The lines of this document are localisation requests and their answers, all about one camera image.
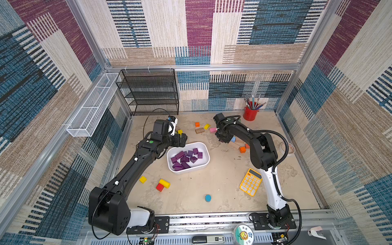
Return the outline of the small purple cube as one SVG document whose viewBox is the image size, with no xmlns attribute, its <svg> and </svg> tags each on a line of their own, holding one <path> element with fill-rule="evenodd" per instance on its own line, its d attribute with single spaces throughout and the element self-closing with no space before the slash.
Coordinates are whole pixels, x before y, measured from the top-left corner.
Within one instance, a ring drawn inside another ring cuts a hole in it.
<svg viewBox="0 0 392 245">
<path fill-rule="evenodd" d="M 192 156 L 192 157 L 190 158 L 190 161 L 191 161 L 192 163 L 195 163 L 197 160 L 198 160 L 198 158 L 195 157 L 195 156 Z"/>
</svg>

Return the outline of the long purple brick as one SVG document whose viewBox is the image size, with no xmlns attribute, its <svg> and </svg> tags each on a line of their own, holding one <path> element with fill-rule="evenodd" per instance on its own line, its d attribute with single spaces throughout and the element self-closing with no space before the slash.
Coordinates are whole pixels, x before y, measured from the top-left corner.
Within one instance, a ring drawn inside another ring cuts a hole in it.
<svg viewBox="0 0 392 245">
<path fill-rule="evenodd" d="M 174 165 L 173 165 L 173 170 L 174 171 L 180 171 L 180 170 L 183 170 L 184 169 L 184 167 L 183 167 L 183 165 L 182 164 L 179 164 L 179 163 L 175 163 Z"/>
</svg>

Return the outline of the white plastic storage bin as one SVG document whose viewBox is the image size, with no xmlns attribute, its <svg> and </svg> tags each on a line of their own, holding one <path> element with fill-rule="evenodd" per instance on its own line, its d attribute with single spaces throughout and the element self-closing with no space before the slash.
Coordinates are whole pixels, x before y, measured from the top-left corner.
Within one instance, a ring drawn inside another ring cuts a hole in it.
<svg viewBox="0 0 392 245">
<path fill-rule="evenodd" d="M 193 156 L 197 157 L 198 160 L 195 163 L 192 163 L 190 161 L 191 157 L 188 157 L 187 152 L 192 151 L 194 148 L 197 148 L 199 150 L 199 152 L 203 153 L 203 158 L 199 159 L 198 154 L 193 155 Z M 210 162 L 209 152 L 207 150 L 206 145 L 202 142 L 186 144 L 185 147 L 183 147 L 183 148 L 171 148 L 170 150 L 168 150 L 166 157 L 167 157 L 167 163 L 168 163 L 169 170 L 175 174 L 178 174 L 178 175 L 203 169 Z M 186 162 L 190 166 L 190 168 L 183 169 L 180 171 L 174 171 L 173 165 L 175 163 L 181 164 L 182 162 Z"/>
</svg>

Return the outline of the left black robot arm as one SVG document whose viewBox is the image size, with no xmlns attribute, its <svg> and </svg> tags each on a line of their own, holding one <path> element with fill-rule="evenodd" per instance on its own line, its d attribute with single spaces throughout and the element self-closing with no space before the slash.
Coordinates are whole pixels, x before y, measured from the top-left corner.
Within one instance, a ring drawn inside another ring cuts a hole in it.
<svg viewBox="0 0 392 245">
<path fill-rule="evenodd" d="M 175 116 L 156 120 L 152 131 L 137 144 L 126 166 L 104 187 L 95 187 L 91 191 L 88 223 L 93 229 L 99 228 L 115 235 L 131 228 L 153 231 L 155 212 L 141 206 L 130 209 L 127 199 L 147 167 L 164 156 L 169 147 L 185 147 L 187 135 L 176 132 L 177 123 Z"/>
</svg>

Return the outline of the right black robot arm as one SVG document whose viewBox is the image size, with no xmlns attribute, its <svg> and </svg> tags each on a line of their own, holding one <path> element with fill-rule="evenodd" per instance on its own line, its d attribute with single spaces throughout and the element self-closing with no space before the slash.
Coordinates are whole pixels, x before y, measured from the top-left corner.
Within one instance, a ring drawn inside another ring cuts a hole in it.
<svg viewBox="0 0 392 245">
<path fill-rule="evenodd" d="M 273 130 L 252 130 L 240 123 L 239 118 L 239 115 L 224 116 L 222 113 L 216 114 L 213 118 L 217 127 L 215 135 L 223 143 L 228 144 L 235 136 L 250 146 L 251 162 L 261 174 L 267 194 L 269 226 L 278 229 L 289 224 L 289 222 L 293 222 L 294 219 L 288 205 L 289 202 L 293 202 L 299 215 L 297 228 L 300 231 L 302 228 L 302 213 L 299 204 L 294 199 L 284 197 L 277 174 L 278 165 L 288 155 L 288 141 L 282 134 Z M 285 152 L 281 158 L 278 158 L 272 135 L 281 138 L 285 145 Z"/>
</svg>

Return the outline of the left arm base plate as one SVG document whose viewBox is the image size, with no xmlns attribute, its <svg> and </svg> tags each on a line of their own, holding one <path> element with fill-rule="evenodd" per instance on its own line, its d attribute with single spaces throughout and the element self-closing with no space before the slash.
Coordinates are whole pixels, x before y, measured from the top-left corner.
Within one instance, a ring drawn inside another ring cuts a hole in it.
<svg viewBox="0 0 392 245">
<path fill-rule="evenodd" d="M 160 234 L 168 234 L 170 226 L 170 217 L 169 216 L 156 216 L 153 222 L 152 229 L 147 231 L 148 235 L 160 235 Z"/>
</svg>

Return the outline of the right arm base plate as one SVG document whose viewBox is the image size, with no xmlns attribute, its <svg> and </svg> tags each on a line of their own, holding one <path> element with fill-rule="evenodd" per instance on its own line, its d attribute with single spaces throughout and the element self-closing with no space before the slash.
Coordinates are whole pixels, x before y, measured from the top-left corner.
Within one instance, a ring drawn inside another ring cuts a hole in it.
<svg viewBox="0 0 392 245">
<path fill-rule="evenodd" d="M 252 212 L 249 214 L 248 218 L 253 224 L 254 230 L 257 231 L 297 229 L 297 224 L 291 214 L 280 221 L 276 217 L 271 217 L 269 213 Z"/>
</svg>

